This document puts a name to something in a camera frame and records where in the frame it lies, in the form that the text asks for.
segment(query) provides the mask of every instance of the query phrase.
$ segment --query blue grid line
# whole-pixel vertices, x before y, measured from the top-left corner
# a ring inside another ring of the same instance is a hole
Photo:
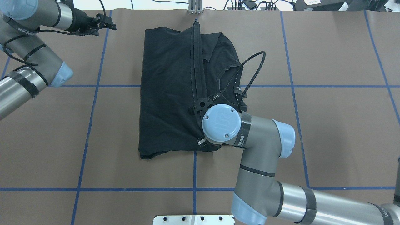
[[[383,187],[311,187],[317,191],[334,191],[334,190],[394,190],[395,187],[383,186]]]
[[[317,191],[332,190],[394,190],[394,186],[370,186],[370,187],[311,187]],[[77,191],[77,188],[46,188],[46,187],[2,187],[0,191]],[[81,188],[84,192],[159,192],[159,191],[193,191],[191,187],[171,188]],[[200,187],[196,191],[234,191],[234,187]]]
[[[111,192],[133,192],[133,191],[193,191],[191,187],[171,188],[81,188],[80,191],[111,191]]]
[[[6,65],[4,66],[4,70],[3,70],[3,73],[1,74],[1,77],[0,77],[0,80],[1,79],[3,79],[4,78],[4,76],[6,75],[6,72],[7,72],[7,67],[8,67],[8,64],[10,63],[10,57],[8,57],[8,59],[7,59],[7,62],[6,62]]]
[[[290,78],[290,85],[292,88],[292,96],[293,96],[293,103],[294,103],[294,112],[296,114],[296,120],[297,120],[297,129],[299,132],[299,138],[301,142],[301,151],[303,154],[303,167],[304,167],[304,175],[306,177],[306,185],[307,187],[310,187],[310,182],[308,180],[308,170],[307,170],[307,162],[306,162],[306,154],[304,152],[304,145],[303,145],[303,137],[301,133],[301,128],[300,128],[300,119],[299,119],[299,114],[297,110],[297,102],[296,102],[296,96],[294,93],[294,85],[293,85],[293,77],[292,77],[292,69],[290,67],[290,60],[289,60],[289,51],[288,51],[288,43],[286,41],[286,33],[285,33],[285,25],[283,22],[283,14],[282,11],[280,11],[280,21],[282,23],[282,34],[283,34],[283,41],[285,43],[285,51],[286,51],[286,60],[288,62],[288,70],[289,70],[289,78]]]
[[[375,51],[375,54],[376,54],[376,58],[378,59],[378,63],[379,63],[379,67],[380,67],[380,70],[381,70],[382,75],[383,75],[383,79],[385,80],[386,87],[388,88],[390,100],[392,101],[393,109],[394,109],[394,112],[395,112],[396,117],[397,117],[397,122],[398,122],[399,125],[400,125],[400,116],[399,116],[399,113],[398,113],[398,111],[397,111],[396,104],[394,103],[394,99],[393,99],[393,96],[392,96],[392,92],[390,91],[388,79],[387,79],[387,77],[386,77],[385,71],[383,70],[383,66],[382,66],[382,62],[380,61],[380,57],[379,57],[379,54],[378,54],[378,50],[376,49],[376,46],[375,46],[375,41],[374,41],[374,37],[372,36],[372,32],[371,32],[371,28],[370,28],[370,23],[369,23],[369,21],[368,21],[368,16],[367,16],[367,11],[366,11],[366,10],[364,10],[364,16],[365,16],[365,21],[366,21],[367,27],[368,27],[368,32],[370,33],[370,38],[371,38],[372,46],[374,47],[374,51]]]
[[[63,88],[91,88],[97,87],[96,84],[65,84]],[[140,88],[140,84],[99,84],[100,88]]]
[[[387,85],[334,85],[334,84],[253,84],[252,88],[386,88]]]
[[[197,152],[193,152],[193,215],[197,214]]]
[[[0,187],[0,191],[76,191],[77,188]]]
[[[96,84],[65,84],[61,87],[96,87]],[[119,88],[119,87],[133,87],[140,88],[140,84],[100,84],[100,88]],[[387,88],[388,85],[334,85],[334,84],[253,84],[252,88]],[[390,88],[400,88],[400,85],[389,85]]]
[[[74,223],[75,223],[76,209],[78,208],[80,187],[81,187],[81,185],[82,185],[83,170],[84,170],[84,168],[85,168],[86,154],[87,154],[88,145],[89,145],[89,136],[90,136],[90,132],[91,132],[91,130],[92,130],[93,113],[94,113],[94,108],[95,108],[96,100],[97,100],[97,93],[98,93],[99,85],[100,85],[100,78],[101,78],[101,72],[102,72],[102,69],[103,69],[104,55],[105,55],[105,53],[106,53],[107,39],[108,39],[108,32],[109,32],[109,31],[110,31],[110,30],[107,29],[107,31],[106,31],[106,37],[105,37],[105,39],[104,39],[103,52],[102,52],[101,61],[100,61],[99,74],[98,74],[98,77],[97,77],[96,90],[95,90],[95,92],[94,92],[92,111],[91,111],[91,113],[90,113],[88,133],[87,133],[87,136],[86,136],[85,150],[83,151],[82,165],[81,165],[81,168],[80,168],[79,181],[78,181],[78,189],[77,189],[77,191],[76,191],[76,197],[75,197],[75,203],[74,203],[74,210],[73,210],[73,212],[72,212],[72,218],[71,218],[71,225],[74,225]]]
[[[234,187],[199,187],[197,191],[234,191]]]

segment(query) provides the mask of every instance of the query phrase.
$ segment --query black cable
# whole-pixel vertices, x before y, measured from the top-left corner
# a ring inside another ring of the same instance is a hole
[[[257,55],[261,55],[261,54],[262,54],[262,59],[261,59],[261,62],[260,62],[260,65],[259,65],[258,69],[257,69],[256,72],[254,73],[253,77],[250,79],[250,82],[247,84],[247,86],[246,86],[245,90],[243,91],[241,97],[238,99],[238,107],[239,107],[239,108],[240,108],[241,102],[243,101],[244,95],[246,94],[246,92],[247,92],[247,90],[250,88],[250,86],[252,85],[253,81],[256,79],[258,73],[259,73],[260,70],[261,70],[261,67],[262,67],[263,64],[264,64],[265,55],[266,55],[265,51],[258,52],[258,53],[256,53],[256,54],[250,56],[249,58],[247,58],[247,59],[238,67],[238,69],[235,71],[235,73],[234,73],[234,74],[232,75],[232,77],[230,78],[229,82],[226,84],[226,86],[224,87],[224,89],[221,91],[221,92],[223,92],[223,91],[225,91],[225,90],[228,88],[229,84],[232,82],[233,78],[236,76],[236,74],[239,72],[239,70],[240,70],[241,68],[243,68],[243,66],[244,66],[250,59],[256,57]]]
[[[226,3],[225,3],[225,6],[224,6],[224,9],[223,9],[223,10],[225,10],[226,5],[228,4],[228,2],[229,2],[229,0],[226,0]]]
[[[257,5],[256,10],[258,9],[258,7],[259,7],[262,3],[265,3],[265,9],[268,7],[268,2],[267,2],[267,1],[261,1],[261,2]]]
[[[239,109],[240,109],[240,104],[243,102],[243,97],[246,95],[247,90],[248,90],[248,89],[250,88],[250,86],[253,84],[253,81],[256,79],[258,73],[260,72],[260,70],[261,70],[261,68],[262,68],[262,66],[263,66],[263,64],[264,64],[266,53],[265,53],[265,51],[258,52],[258,53],[256,53],[256,54],[252,55],[252,56],[248,59],[248,60],[250,60],[250,59],[252,59],[252,58],[254,58],[254,57],[256,57],[257,55],[260,55],[260,54],[262,54],[262,59],[261,59],[260,65],[259,65],[257,71],[254,73],[253,77],[251,78],[250,82],[247,84],[246,88],[244,89],[242,95],[240,96],[240,98],[239,98],[239,100],[238,100],[238,108],[239,108]]]
[[[171,2],[171,3],[189,4],[188,2],[173,2],[173,1],[158,1],[158,0],[153,0],[153,2]]]
[[[212,8],[213,10],[217,10],[217,9],[211,7],[211,6],[207,6],[207,7],[205,7],[204,9],[206,9],[206,8]]]
[[[6,46],[8,45],[8,43],[10,43],[10,42],[12,42],[12,41],[15,41],[15,40],[17,40],[17,39],[23,38],[23,37],[26,37],[26,35],[20,35],[20,36],[14,37],[14,38],[12,38],[12,39],[6,41],[6,42],[4,43],[4,45],[3,45],[3,51],[6,53],[6,55],[8,55],[8,57],[10,57],[10,58],[12,58],[12,59],[14,59],[14,60],[16,60],[16,61],[18,61],[18,62],[22,62],[22,63],[24,63],[25,65],[37,66],[37,64],[29,63],[29,62],[27,62],[27,61],[23,61],[23,60],[21,60],[21,59],[18,59],[17,57],[14,57],[13,55],[11,55],[11,53],[8,52],[8,50],[7,50],[7,48],[6,48]]]

